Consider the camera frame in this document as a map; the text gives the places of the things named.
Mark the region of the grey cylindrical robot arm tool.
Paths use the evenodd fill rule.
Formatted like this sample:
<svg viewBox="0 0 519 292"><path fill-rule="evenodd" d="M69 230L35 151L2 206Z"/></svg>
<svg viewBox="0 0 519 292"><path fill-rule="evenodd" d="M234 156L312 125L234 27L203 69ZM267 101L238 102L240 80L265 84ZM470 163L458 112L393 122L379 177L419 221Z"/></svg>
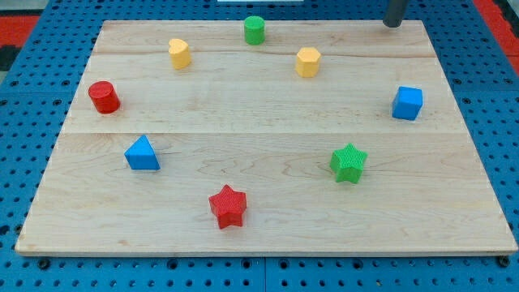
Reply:
<svg viewBox="0 0 519 292"><path fill-rule="evenodd" d="M404 19L410 0L389 0L383 17L383 24L388 28L398 28Z"/></svg>

